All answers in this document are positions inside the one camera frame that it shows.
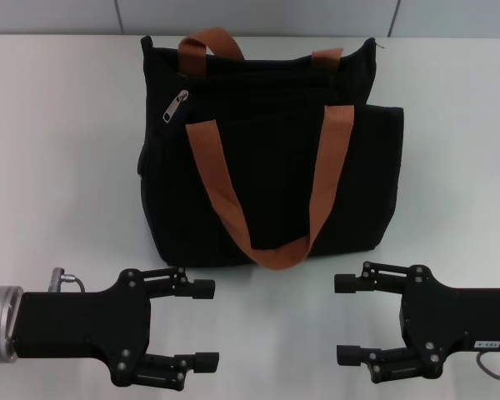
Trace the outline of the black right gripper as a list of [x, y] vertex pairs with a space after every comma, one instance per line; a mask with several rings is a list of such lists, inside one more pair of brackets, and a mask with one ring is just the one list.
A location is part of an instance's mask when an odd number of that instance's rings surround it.
[[364, 262], [359, 276], [336, 274], [334, 291], [402, 294], [402, 338], [408, 347], [337, 345], [337, 364], [365, 364], [372, 383], [436, 379], [454, 353], [500, 352], [500, 288], [449, 287], [426, 266]]

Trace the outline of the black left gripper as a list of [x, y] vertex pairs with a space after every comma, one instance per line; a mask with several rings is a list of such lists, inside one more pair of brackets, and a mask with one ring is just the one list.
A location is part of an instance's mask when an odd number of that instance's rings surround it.
[[215, 373], [218, 352], [144, 355], [149, 344], [149, 298], [209, 300], [214, 293], [214, 280], [191, 281], [183, 267], [124, 270], [101, 292], [25, 292], [12, 345], [19, 358], [95, 358], [108, 367], [116, 386], [131, 386], [139, 378], [184, 380], [189, 371]]

